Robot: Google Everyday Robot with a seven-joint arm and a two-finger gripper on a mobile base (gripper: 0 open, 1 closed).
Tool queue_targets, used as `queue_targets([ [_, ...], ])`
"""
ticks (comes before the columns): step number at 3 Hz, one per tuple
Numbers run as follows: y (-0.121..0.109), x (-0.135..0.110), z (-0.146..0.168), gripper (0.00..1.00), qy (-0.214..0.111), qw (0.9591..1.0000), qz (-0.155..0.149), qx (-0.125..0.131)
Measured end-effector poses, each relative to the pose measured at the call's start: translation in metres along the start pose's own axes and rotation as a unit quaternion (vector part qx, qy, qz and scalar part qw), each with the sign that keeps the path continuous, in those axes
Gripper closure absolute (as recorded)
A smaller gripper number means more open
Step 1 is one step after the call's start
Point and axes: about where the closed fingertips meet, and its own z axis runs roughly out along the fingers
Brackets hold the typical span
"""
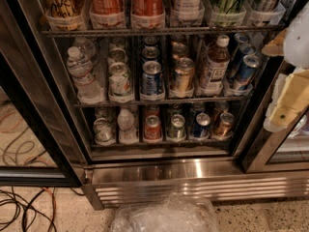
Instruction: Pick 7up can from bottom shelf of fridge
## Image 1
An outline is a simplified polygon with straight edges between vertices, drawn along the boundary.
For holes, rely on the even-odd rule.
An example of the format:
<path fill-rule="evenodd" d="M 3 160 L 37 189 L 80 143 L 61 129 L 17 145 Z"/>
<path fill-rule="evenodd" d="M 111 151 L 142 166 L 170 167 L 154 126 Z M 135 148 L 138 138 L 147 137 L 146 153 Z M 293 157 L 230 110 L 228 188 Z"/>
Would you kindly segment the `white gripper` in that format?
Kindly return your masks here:
<path fill-rule="evenodd" d="M 287 29 L 262 48 L 269 57 L 283 56 Z M 263 127 L 270 132 L 286 129 L 309 105 L 309 70 L 296 68 L 289 75 L 280 73 L 272 92 Z"/>

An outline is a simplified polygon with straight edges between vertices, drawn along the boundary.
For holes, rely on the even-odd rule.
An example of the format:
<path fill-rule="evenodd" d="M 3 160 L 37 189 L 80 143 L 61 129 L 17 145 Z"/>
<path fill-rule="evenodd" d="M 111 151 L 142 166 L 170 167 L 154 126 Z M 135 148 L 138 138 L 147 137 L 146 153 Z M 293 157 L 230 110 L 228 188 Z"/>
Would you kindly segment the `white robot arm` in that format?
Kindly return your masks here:
<path fill-rule="evenodd" d="M 279 74 L 268 105 L 264 129 L 286 129 L 309 104 L 309 2 L 284 29 L 262 49 L 266 56 L 283 56 L 295 66 L 290 74 Z"/>

